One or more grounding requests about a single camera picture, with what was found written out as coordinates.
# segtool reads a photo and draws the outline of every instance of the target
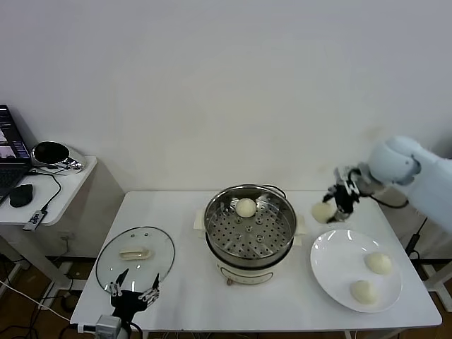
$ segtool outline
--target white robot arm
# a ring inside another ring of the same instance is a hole
[[[341,221],[352,213],[350,204],[369,196],[370,186],[392,186],[405,194],[413,207],[436,224],[452,232],[452,160],[425,150],[416,141],[395,136],[377,145],[367,163],[336,170],[335,186],[324,201],[334,197]]]

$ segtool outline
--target laptop keyboard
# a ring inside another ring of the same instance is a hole
[[[7,189],[22,175],[23,169],[0,169],[0,188]]]

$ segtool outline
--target wooden floor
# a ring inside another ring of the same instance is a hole
[[[69,274],[78,279],[86,279],[92,268],[92,264],[89,263],[75,263],[70,270]],[[5,279],[4,269],[11,270],[13,264],[5,263],[0,267],[0,279]],[[27,295],[38,298],[45,291],[46,286],[49,284],[49,280],[41,274],[37,269],[30,268],[26,271],[21,271],[17,274],[16,278],[12,282],[13,286],[26,293]],[[452,292],[452,281],[448,282],[448,290]],[[417,328],[412,330],[406,330],[400,334],[400,339],[452,339],[452,313],[444,311],[441,302],[435,294],[431,294],[436,306],[439,308],[443,317],[443,323],[435,328]],[[69,297],[69,304],[75,305],[77,297]],[[57,311],[61,315],[67,318],[71,317],[70,313],[65,312],[60,306],[60,299],[56,299],[52,305],[53,310]],[[11,325],[17,326],[29,326],[30,317],[35,309],[35,304],[28,299],[18,295],[15,292],[7,291],[0,299],[0,339],[19,339],[21,336],[28,334],[27,329],[12,328],[5,332],[2,332],[5,328]],[[57,339],[62,328],[67,325],[67,322],[59,317],[53,315],[49,311],[41,311],[35,322],[35,328],[41,339]],[[161,338],[164,333],[151,333],[149,338]],[[365,332],[359,332],[357,338],[362,339],[366,335]],[[74,330],[68,330],[65,332],[63,339],[84,339],[92,338],[89,334],[77,334]],[[178,338],[180,339],[206,339],[207,333],[195,334],[180,333]],[[176,338],[175,333],[171,333],[167,336],[167,339]],[[210,339],[340,339],[344,338],[343,333],[340,332],[328,332],[328,333],[213,333],[209,336]],[[138,336],[134,334],[133,339],[138,339]]]

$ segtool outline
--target white table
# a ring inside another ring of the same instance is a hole
[[[61,192],[49,204],[48,214],[42,220],[39,227],[46,227],[58,222],[63,213],[82,187],[85,180],[93,171],[97,164],[96,157],[86,157],[87,165],[79,173],[70,175],[55,175],[61,184]],[[0,205],[0,237],[4,238],[21,256],[26,258],[32,265],[43,272],[53,282],[49,286],[46,295],[51,297],[58,290],[69,288],[71,280],[64,274],[70,267],[70,264],[64,263],[58,269],[51,261],[47,260],[42,253],[39,244],[36,243],[33,232],[23,231],[24,224],[32,217],[36,210],[40,210],[46,202],[57,192],[58,186],[49,176],[37,175],[26,176],[18,185],[33,185],[33,200],[26,206],[14,208],[9,204],[7,198]],[[17,260],[11,251],[4,253],[11,260]],[[26,268],[28,263],[21,263]],[[83,288],[84,282],[78,282],[74,288]],[[51,304],[51,299],[46,299],[46,304]]]
[[[383,243],[400,267],[403,291],[388,311],[361,314],[330,298],[317,283],[309,254],[314,239],[332,227],[318,224],[311,206],[323,192],[289,192],[297,213],[304,215],[308,235],[294,246],[278,266],[275,276],[262,285],[227,286],[216,271],[205,240],[193,230],[195,214],[205,208],[215,192],[130,192],[124,198],[104,246],[132,227],[160,227],[172,237],[174,265],[161,285],[160,298],[133,321],[145,331],[343,331],[390,329],[371,334],[389,338],[400,328],[435,326],[441,316],[410,260],[370,199],[362,201],[350,228]],[[98,285],[95,268],[71,318],[72,323],[94,325],[101,314],[111,314],[109,294]]]

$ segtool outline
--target cable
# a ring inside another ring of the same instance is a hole
[[[26,337],[24,337],[23,335],[16,335],[15,337],[12,337],[11,339],[19,339],[19,338],[21,338],[21,339],[26,339]]]
[[[425,217],[424,221],[421,224],[421,227],[419,227],[419,229],[417,230],[416,234],[419,234],[419,232],[421,232],[421,229],[424,227],[425,223],[427,222],[428,218]]]
[[[47,175],[48,177],[52,177],[54,182],[56,182],[56,184],[58,185],[58,191],[56,191],[56,193],[53,195],[53,197],[51,197],[49,199],[49,201],[46,202],[46,204],[41,208],[41,211],[47,210],[47,207],[49,207],[49,204],[52,202],[52,200],[54,200],[54,198],[59,194],[59,192],[61,192],[61,184],[58,182],[57,179],[55,179],[55,176],[50,173],[40,173],[40,172],[36,172],[36,171],[29,171],[29,172],[27,172],[26,175]]]
[[[57,256],[55,259],[52,260],[52,262],[54,263],[55,261],[57,261],[58,259],[60,259],[62,256],[67,255],[67,253],[69,253],[69,239],[67,237],[61,237],[61,239],[63,239],[66,242],[66,250],[63,254],[60,254],[59,256]]]
[[[66,298],[63,295],[57,295],[55,297],[41,297],[41,298],[33,298],[35,301],[40,301],[40,300],[46,300],[46,299],[61,299],[61,298]]]
[[[368,196],[368,197],[369,197],[370,199],[376,201],[377,203],[383,205],[383,206],[386,206],[386,207],[388,207],[388,208],[394,208],[394,209],[396,209],[396,210],[399,210],[399,209],[401,209],[401,208],[405,208],[405,207],[407,207],[408,204],[410,203],[408,200],[406,200],[402,205],[395,206],[395,205],[389,205],[388,203],[384,203],[383,201],[381,201],[381,200],[375,198],[374,196]]]
[[[59,333],[59,335],[58,335],[58,339],[63,339],[63,334],[64,334],[67,330],[69,330],[69,329],[76,330],[76,329],[77,329],[77,325],[74,324],[74,323],[70,323],[69,325],[65,326],[65,327],[60,331],[60,333]]]
[[[425,226],[425,223],[427,222],[427,220],[428,220],[428,218],[426,217],[424,219],[424,221],[422,222],[421,226],[419,227],[418,231],[411,236],[410,241],[408,242],[407,246],[405,247],[405,253],[407,254],[407,256],[410,256],[410,254],[412,252],[415,252],[415,247],[421,237],[420,232],[421,232],[422,228]]]
[[[7,257],[5,257],[6,258],[6,260],[3,260],[3,257],[4,257],[4,255],[2,254],[2,255],[0,255],[0,261],[3,261],[3,262],[7,262],[7,263],[18,263],[19,261],[28,261],[27,259],[25,259],[23,256],[22,256],[22,259],[18,259],[18,260],[9,260]]]
[[[416,253],[417,254],[417,260],[421,260],[421,255],[419,254],[418,251],[416,251],[415,249],[412,250],[412,253]]]
[[[1,262],[2,266],[3,266],[3,270],[5,271],[5,276],[6,276],[6,280],[8,281],[8,284],[10,286],[13,285],[13,283],[11,282],[11,280],[9,280],[9,273],[8,273],[8,269],[6,268],[6,264],[4,261]]]
[[[71,289],[72,288],[72,285],[73,285],[73,280],[71,281],[71,286],[69,287],[69,289]],[[40,297],[39,298],[37,298],[38,300],[43,300],[43,299],[56,299],[56,298],[59,298],[60,296],[58,296],[58,297],[47,297],[46,296],[46,292],[47,291],[47,286],[43,289],[43,291],[40,293]],[[35,324],[36,324],[36,321],[37,321],[37,318],[39,317],[39,315],[40,315],[40,312],[41,312],[41,309],[38,309],[37,308],[37,306],[35,305],[35,307],[33,308],[33,311],[32,311],[32,313],[31,313],[31,316],[30,316],[30,322],[29,322],[29,324],[28,324],[28,327],[26,327],[26,326],[9,326],[7,329],[10,329],[10,328],[15,328],[15,327],[17,327],[17,328],[23,328],[23,329],[28,329],[28,332],[27,332],[27,334],[26,335],[19,335],[19,336],[17,336],[17,337],[15,337],[15,338],[22,338],[22,339],[28,339],[28,338],[30,338],[30,339],[33,339],[33,334],[35,335],[35,337],[36,337],[36,339],[39,339],[39,335],[38,335],[38,332],[37,332],[37,330],[36,330],[36,328],[35,328]]]
[[[3,281],[0,280],[0,283],[4,286],[6,286],[7,288],[9,288],[10,290],[13,290],[14,292],[17,292],[18,294],[22,295],[23,297],[31,300],[32,302],[38,304],[41,307],[44,307],[45,309],[48,309],[49,311],[51,311],[53,314],[55,314],[56,316],[59,316],[61,319],[64,319],[68,322],[70,322],[69,319],[67,319],[65,316],[62,316],[61,314],[56,313],[53,309],[51,309],[50,307],[47,307],[43,304],[41,304],[40,302],[37,302],[36,300],[34,300],[33,298],[30,298],[29,296],[27,296],[25,293],[22,293],[21,291],[17,291],[14,287],[9,286],[8,284],[4,283]]]
[[[64,171],[67,171],[67,169],[66,169],[66,168],[65,168],[65,169],[61,169],[61,170],[56,171],[56,172],[54,172],[54,173],[52,173],[52,174],[58,174],[58,173],[61,173],[61,172],[64,172]]]
[[[140,326],[138,326],[136,323],[130,322],[130,325],[132,325],[136,330],[140,333],[140,339],[143,339],[143,330]]]
[[[5,332],[9,331],[9,330],[11,330],[12,328],[19,328],[19,329],[23,329],[23,330],[30,330],[30,328],[28,328],[27,326],[11,325],[11,326],[8,326],[7,328],[1,330],[1,331],[0,331],[0,334],[3,334],[3,333],[5,333]],[[37,331],[36,331],[36,328],[34,328],[33,330],[35,330],[35,336],[36,336],[36,338],[37,338]]]

